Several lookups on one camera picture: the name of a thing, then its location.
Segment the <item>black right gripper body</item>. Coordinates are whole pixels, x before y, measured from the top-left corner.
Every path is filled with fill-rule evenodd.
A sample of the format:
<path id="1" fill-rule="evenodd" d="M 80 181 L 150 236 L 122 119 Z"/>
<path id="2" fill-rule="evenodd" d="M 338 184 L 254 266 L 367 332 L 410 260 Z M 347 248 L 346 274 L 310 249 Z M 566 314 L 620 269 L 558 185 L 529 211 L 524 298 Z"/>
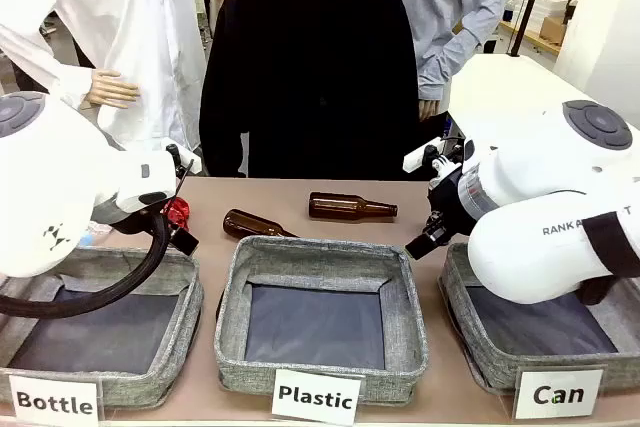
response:
<path id="1" fill-rule="evenodd" d="M 424 232 L 436 247 L 449 243 L 456 234 L 469 236 L 476 225 L 465 210 L 458 194 L 461 168 L 455 168 L 444 177 L 432 179 L 429 183 L 428 200 L 431 214 Z"/>

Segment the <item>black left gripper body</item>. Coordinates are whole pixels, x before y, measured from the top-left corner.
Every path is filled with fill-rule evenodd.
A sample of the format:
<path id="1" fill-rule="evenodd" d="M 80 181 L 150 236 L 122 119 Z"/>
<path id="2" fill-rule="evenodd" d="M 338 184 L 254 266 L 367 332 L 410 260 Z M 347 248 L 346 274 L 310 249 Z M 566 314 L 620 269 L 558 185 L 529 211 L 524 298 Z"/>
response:
<path id="1" fill-rule="evenodd" d="M 165 214 L 165 204 L 154 204 L 132 213 L 115 224 L 115 230 L 125 235 L 157 232 L 170 235 L 169 221 Z"/>

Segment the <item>crushed red can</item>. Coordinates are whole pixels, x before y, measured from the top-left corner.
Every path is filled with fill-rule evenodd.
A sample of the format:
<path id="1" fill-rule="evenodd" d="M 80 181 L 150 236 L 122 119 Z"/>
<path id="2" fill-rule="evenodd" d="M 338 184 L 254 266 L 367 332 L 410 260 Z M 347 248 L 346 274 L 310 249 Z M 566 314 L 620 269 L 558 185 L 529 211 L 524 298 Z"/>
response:
<path id="1" fill-rule="evenodd" d="M 189 231 L 190 206 L 183 198 L 175 197 L 170 199 L 163 208 L 163 214 L 174 229 L 181 228 Z"/>

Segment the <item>clear plastic water bottle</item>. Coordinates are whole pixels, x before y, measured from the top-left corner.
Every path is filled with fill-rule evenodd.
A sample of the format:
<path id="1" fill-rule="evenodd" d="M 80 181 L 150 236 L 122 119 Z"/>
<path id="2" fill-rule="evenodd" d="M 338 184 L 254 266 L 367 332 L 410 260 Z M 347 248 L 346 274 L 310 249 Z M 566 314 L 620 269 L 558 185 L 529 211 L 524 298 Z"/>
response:
<path id="1" fill-rule="evenodd" d="M 79 247 L 98 245 L 112 232 L 113 227 L 91 221 L 78 243 Z"/>

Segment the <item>brown glass bottle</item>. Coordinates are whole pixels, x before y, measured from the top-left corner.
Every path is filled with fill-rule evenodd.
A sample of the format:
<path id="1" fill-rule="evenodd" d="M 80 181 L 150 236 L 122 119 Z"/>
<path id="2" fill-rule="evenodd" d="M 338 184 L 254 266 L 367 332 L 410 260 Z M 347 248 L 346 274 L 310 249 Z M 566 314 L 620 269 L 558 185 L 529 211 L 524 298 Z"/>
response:
<path id="1" fill-rule="evenodd" d="M 225 215 L 222 228 L 226 234 L 236 239 L 254 235 L 296 238 L 295 234 L 287 231 L 277 222 L 239 209 L 231 209 Z"/>
<path id="2" fill-rule="evenodd" d="M 398 207 L 357 195 L 311 192 L 308 214 L 312 218 L 326 220 L 387 219 L 398 215 Z"/>

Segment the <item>grey basket labelled Bottle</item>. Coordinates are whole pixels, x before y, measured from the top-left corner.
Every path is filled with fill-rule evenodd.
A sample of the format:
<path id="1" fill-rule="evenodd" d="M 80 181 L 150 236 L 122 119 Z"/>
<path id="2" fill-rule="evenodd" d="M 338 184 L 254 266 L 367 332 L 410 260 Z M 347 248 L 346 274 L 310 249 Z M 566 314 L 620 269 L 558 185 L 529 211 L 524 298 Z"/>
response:
<path id="1" fill-rule="evenodd" d="M 169 395 L 196 336 L 204 291 L 197 262 L 165 254 L 132 293 L 63 319 L 0 314 L 0 403 L 12 375 L 98 382 L 111 409 L 146 409 Z"/>

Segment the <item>grey basket labelled Plastic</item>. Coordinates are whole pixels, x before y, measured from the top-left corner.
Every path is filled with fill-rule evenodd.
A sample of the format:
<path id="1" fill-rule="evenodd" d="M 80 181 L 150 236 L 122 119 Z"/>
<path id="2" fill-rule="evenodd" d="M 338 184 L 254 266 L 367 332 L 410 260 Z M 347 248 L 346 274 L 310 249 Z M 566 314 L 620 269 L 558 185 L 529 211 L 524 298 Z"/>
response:
<path id="1" fill-rule="evenodd" d="M 394 246 L 251 236 L 216 317 L 221 385 L 270 395 L 279 369 L 358 380 L 359 400 L 405 405 L 428 364 L 407 255 Z"/>

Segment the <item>white Can label card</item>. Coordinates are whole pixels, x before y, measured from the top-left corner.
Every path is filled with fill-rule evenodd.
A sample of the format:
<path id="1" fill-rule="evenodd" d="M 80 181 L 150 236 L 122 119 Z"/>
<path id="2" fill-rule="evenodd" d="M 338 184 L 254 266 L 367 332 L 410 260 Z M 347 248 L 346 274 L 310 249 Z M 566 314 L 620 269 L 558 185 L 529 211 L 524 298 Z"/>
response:
<path id="1" fill-rule="evenodd" d="M 603 368 L 523 371 L 514 398 L 516 420 L 588 417 L 594 412 Z"/>

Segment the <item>white side table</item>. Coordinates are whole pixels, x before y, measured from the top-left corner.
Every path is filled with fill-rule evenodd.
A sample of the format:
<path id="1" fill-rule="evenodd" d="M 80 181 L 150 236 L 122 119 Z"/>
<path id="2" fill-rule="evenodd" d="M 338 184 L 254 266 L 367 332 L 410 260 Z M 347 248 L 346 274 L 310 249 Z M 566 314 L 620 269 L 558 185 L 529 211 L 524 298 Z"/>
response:
<path id="1" fill-rule="evenodd" d="M 452 79 L 449 112 L 459 118 L 533 113 L 586 97 L 529 57 L 476 54 Z"/>

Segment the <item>mannequin hand on hip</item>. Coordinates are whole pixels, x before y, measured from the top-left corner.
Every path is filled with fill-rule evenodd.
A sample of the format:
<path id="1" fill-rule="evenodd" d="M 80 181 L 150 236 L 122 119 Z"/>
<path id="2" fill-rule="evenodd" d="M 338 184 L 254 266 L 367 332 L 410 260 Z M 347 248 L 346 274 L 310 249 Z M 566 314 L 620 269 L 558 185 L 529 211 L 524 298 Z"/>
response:
<path id="1" fill-rule="evenodd" d="M 139 96 L 139 87 L 123 81 L 119 72 L 93 69 L 91 87 L 85 99 L 94 106 L 126 109 Z"/>

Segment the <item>wooden shelf board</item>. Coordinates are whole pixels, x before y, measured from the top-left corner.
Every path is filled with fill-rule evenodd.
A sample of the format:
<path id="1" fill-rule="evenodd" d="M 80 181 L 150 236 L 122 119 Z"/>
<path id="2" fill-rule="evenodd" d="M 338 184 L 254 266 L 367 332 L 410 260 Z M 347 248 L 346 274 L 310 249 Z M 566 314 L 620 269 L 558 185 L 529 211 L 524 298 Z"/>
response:
<path id="1" fill-rule="evenodd" d="M 499 28 L 507 32 L 507 45 L 508 48 L 511 49 L 515 44 L 516 37 L 518 35 L 518 29 L 512 23 L 505 21 L 501 21 L 499 23 Z M 561 51 L 561 47 L 559 45 L 548 42 L 531 30 L 526 30 L 524 32 L 520 46 L 535 48 L 541 52 L 546 52 L 555 57 L 557 57 Z"/>

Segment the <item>white Plastic label card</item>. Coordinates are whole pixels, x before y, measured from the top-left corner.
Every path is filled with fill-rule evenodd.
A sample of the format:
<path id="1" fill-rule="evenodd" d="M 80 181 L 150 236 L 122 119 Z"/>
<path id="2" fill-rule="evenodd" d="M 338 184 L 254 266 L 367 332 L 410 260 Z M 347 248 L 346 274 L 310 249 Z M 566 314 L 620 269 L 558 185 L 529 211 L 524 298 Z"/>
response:
<path id="1" fill-rule="evenodd" d="M 271 413 L 352 426 L 359 402 L 361 379 L 296 372 L 276 371 Z"/>

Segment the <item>cardboard box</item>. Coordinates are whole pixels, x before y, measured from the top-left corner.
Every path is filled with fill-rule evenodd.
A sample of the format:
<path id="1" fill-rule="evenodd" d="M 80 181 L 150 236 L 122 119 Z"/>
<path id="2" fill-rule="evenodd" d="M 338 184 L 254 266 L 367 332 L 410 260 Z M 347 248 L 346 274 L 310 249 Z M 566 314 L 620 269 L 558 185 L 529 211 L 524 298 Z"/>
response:
<path id="1" fill-rule="evenodd" d="M 539 32 L 541 39 L 560 46 L 563 43 L 567 30 L 567 24 L 563 17 L 545 17 Z"/>

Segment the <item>mannequin in white shirt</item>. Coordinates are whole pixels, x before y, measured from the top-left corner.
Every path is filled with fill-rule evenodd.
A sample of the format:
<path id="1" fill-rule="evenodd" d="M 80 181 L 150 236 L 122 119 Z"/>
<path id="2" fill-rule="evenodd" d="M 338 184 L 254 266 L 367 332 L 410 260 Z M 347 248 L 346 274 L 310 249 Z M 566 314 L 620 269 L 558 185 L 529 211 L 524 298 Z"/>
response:
<path id="1" fill-rule="evenodd" d="M 126 150 L 154 150 L 163 138 L 200 144 L 206 60 L 195 0 L 0 0 L 0 50 L 74 109 L 91 105 L 93 69 L 137 85 L 126 109 L 91 105 Z"/>

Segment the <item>black stand pole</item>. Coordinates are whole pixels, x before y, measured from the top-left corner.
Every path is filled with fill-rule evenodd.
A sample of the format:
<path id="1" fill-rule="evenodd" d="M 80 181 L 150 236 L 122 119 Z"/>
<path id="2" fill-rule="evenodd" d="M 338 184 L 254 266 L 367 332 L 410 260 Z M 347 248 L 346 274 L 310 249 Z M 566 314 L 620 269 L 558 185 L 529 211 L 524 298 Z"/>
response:
<path id="1" fill-rule="evenodd" d="M 520 46 L 522 44 L 526 27 L 533 10 L 535 0 L 523 0 L 519 15 L 513 21 L 513 33 L 509 42 L 508 55 L 510 57 L 518 57 Z"/>

